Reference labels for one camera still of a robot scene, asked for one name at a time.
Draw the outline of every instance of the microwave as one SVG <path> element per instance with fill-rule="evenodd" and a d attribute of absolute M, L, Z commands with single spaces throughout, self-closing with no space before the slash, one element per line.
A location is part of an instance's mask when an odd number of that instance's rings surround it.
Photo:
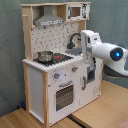
<path fill-rule="evenodd" d="M 89 18 L 90 6 L 89 4 L 74 4 L 67 5 L 67 21 L 82 20 Z"/>

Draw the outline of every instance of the wooden toy kitchen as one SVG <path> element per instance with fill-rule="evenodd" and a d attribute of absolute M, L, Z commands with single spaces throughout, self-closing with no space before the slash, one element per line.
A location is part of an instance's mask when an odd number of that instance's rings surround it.
<path fill-rule="evenodd" d="M 102 61 L 83 63 L 90 2 L 22 4 L 26 109 L 46 128 L 101 95 Z"/>

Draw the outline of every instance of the wooden table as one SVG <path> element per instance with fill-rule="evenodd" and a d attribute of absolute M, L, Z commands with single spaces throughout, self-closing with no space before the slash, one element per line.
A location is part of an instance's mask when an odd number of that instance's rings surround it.
<path fill-rule="evenodd" d="M 128 89 L 102 81 L 102 96 L 71 117 L 87 128 L 115 128 L 128 118 Z"/>
<path fill-rule="evenodd" d="M 44 126 L 23 109 L 0 118 L 0 128 L 44 128 Z M 69 118 L 64 118 L 50 128 L 81 128 Z"/>

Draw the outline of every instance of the sink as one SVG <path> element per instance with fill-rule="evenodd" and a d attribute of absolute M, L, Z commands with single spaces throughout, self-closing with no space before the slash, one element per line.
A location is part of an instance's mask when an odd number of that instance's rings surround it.
<path fill-rule="evenodd" d="M 78 47 L 78 48 L 73 48 L 73 49 L 68 49 L 65 51 L 65 53 L 74 55 L 74 56 L 80 56 L 82 53 L 82 47 Z"/>

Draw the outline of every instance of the knob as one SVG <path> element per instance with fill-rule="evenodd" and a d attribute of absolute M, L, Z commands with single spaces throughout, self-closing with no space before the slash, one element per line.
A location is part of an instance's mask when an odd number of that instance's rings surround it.
<path fill-rule="evenodd" d="M 58 73 L 55 73 L 55 74 L 54 74 L 54 78 L 55 78 L 55 79 L 58 79 L 59 77 L 60 77 L 60 74 L 58 74 Z"/>
<path fill-rule="evenodd" d="M 72 71 L 75 72 L 78 68 L 77 67 L 73 67 Z"/>

